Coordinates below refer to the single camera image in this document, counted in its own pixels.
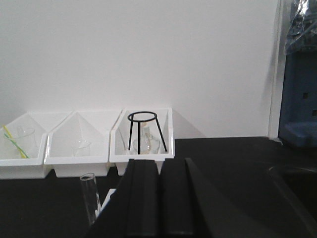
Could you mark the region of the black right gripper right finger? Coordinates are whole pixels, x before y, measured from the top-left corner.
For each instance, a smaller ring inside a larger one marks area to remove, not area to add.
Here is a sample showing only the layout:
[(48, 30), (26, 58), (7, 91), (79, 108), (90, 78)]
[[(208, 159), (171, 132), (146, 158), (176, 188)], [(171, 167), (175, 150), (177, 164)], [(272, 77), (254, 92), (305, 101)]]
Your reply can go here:
[(165, 238), (236, 238), (237, 211), (190, 159), (167, 159), (160, 172)]

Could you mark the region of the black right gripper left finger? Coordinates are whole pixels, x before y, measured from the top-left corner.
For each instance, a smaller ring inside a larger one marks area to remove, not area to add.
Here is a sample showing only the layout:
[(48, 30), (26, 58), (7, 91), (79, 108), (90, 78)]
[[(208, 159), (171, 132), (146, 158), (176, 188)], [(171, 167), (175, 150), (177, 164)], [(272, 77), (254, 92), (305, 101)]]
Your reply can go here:
[(116, 191), (86, 238), (157, 238), (158, 168), (153, 160), (130, 159)]

